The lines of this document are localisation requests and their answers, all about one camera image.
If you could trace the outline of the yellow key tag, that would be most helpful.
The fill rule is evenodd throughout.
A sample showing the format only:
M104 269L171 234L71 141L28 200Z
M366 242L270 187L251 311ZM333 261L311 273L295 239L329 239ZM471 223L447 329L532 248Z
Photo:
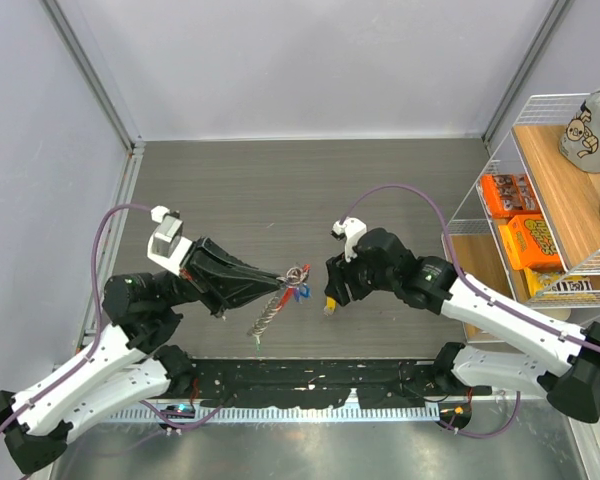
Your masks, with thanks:
M336 309L336 307L337 307L337 302L333 298L328 297L326 299L325 309L328 311L334 311Z

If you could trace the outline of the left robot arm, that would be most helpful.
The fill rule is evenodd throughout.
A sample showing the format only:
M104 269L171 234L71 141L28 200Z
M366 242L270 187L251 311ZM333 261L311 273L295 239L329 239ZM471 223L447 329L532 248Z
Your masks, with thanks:
M182 317L175 307L199 302L220 317L281 289L281 275L250 266L207 237L152 237L158 273L111 277L102 311L109 319L93 342L46 378L19 392L0 391L0 434L24 475L52 464L70 443L135 402L187 395L190 357L167 342Z

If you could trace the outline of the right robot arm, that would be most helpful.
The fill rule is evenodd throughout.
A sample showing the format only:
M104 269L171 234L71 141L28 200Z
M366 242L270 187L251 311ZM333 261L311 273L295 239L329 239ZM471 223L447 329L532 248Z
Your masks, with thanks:
M560 413L593 424L600 419L600 323L587 328L547 316L489 288L436 256L416 257L383 228L356 219L334 223L341 254L326 262L326 296L344 307L375 291L411 308L475 326L514 347L487 353L446 344L435 359L435 387L503 387L542 396Z

